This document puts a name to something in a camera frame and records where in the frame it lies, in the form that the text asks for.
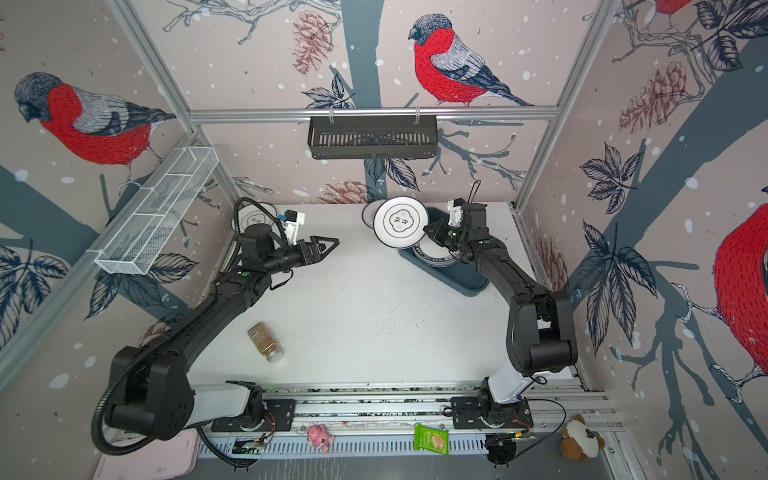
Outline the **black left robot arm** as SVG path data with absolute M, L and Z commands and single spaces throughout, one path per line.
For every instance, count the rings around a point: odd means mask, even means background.
M 248 227 L 211 292 L 188 316 L 142 347 L 112 359 L 109 384 L 91 420 L 91 439 L 108 455 L 124 455 L 154 440 L 223 418 L 258 426 L 266 417 L 260 386 L 248 381 L 194 386 L 188 372 L 231 321 L 271 290 L 272 277 L 322 262 L 338 245 L 312 236 L 290 243 L 267 224 Z

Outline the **small green rim plate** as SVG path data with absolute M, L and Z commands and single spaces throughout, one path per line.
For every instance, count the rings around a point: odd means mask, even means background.
M 428 236 L 412 247 L 414 255 L 433 268 L 447 268 L 457 263 L 453 254 Z

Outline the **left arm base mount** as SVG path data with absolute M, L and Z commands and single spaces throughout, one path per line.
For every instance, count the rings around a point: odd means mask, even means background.
M 293 399 L 267 399 L 263 403 L 259 420 L 241 415 L 216 419 L 211 430 L 216 433 L 289 432 L 292 429 L 296 401 Z

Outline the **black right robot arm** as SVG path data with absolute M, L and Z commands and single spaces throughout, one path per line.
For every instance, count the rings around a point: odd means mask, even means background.
M 578 345 L 573 310 L 563 291 L 553 291 L 528 275 L 507 246 L 490 234 L 486 206 L 455 199 L 447 220 L 425 228 L 427 236 L 461 263 L 472 266 L 496 288 L 509 306 L 505 336 L 507 360 L 483 380 L 479 405 L 500 410 L 547 374 L 576 364 Z

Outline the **sunburst plate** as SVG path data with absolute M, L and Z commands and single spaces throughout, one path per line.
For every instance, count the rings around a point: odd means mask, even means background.
M 385 199 L 375 200 L 368 203 L 362 210 L 361 218 L 363 223 L 370 229 L 374 228 L 374 219 L 379 208 L 386 202 Z

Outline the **dark teal plastic bin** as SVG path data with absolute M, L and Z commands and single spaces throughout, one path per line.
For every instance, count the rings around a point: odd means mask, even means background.
M 457 261 L 456 264 L 447 268 L 433 268 L 417 258 L 412 247 L 399 250 L 398 254 L 422 272 L 467 297 L 477 296 L 490 284 L 486 277 L 469 264 Z

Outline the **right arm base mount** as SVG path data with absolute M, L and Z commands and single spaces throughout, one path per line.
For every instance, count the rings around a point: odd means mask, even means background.
M 533 420 L 525 400 L 508 404 L 495 402 L 486 390 L 475 396 L 456 396 L 443 414 L 452 419 L 455 429 L 531 429 Z

